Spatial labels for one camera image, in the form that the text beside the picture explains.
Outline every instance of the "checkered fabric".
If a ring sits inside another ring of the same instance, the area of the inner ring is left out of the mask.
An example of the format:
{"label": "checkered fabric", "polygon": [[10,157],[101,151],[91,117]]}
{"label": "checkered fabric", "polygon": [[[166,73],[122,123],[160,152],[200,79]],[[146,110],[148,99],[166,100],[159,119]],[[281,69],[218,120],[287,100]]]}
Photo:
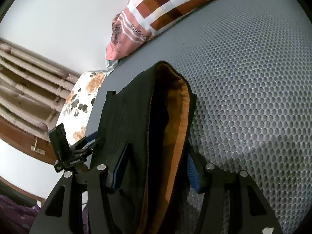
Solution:
{"label": "checkered fabric", "polygon": [[112,24],[106,59],[125,57],[209,0],[130,0]]}

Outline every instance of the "floral pillow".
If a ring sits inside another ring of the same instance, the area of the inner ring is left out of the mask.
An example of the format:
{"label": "floral pillow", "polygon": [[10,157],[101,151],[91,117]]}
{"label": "floral pillow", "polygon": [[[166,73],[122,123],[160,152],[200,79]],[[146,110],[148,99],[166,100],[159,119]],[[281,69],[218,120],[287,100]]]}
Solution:
{"label": "floral pillow", "polygon": [[93,103],[105,77],[106,72],[85,72],[68,95],[57,125],[64,124],[66,138],[70,145],[85,136]]}

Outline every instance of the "gray mesh mattress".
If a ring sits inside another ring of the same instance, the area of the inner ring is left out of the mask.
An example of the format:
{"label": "gray mesh mattress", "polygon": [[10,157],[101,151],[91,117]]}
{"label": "gray mesh mattress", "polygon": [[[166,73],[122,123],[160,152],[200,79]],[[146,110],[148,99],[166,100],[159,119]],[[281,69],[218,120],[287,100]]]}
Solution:
{"label": "gray mesh mattress", "polygon": [[[224,170],[247,170],[292,233],[312,203],[311,49],[312,24],[296,0],[215,0],[121,60],[99,90],[87,134],[97,130],[106,91],[166,60],[198,97],[195,150]],[[175,232],[194,233],[203,197],[181,194]]]}

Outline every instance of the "silver screw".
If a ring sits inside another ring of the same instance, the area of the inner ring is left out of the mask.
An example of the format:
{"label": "silver screw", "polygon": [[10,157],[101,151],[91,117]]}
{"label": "silver screw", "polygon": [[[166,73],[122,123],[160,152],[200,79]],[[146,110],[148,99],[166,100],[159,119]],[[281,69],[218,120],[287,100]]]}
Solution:
{"label": "silver screw", "polygon": [[97,168],[99,171],[103,171],[106,169],[106,165],[105,164],[99,164]]}
{"label": "silver screw", "polygon": [[247,177],[248,176],[248,173],[246,171],[241,171],[239,173],[242,177]]}
{"label": "silver screw", "polygon": [[69,178],[72,175],[72,172],[65,172],[64,177]]}
{"label": "silver screw", "polygon": [[206,164],[206,169],[207,170],[213,170],[214,169],[214,164],[212,164],[212,163]]}

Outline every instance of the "wall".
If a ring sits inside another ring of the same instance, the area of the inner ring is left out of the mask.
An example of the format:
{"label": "wall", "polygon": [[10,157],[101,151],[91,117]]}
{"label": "wall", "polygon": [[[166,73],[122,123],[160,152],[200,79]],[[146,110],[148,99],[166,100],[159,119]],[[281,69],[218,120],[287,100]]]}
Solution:
{"label": "wall", "polygon": [[62,173],[0,140],[0,176],[15,186],[46,199]]}
{"label": "wall", "polygon": [[74,71],[105,68],[112,19],[128,0],[15,0],[0,37]]}

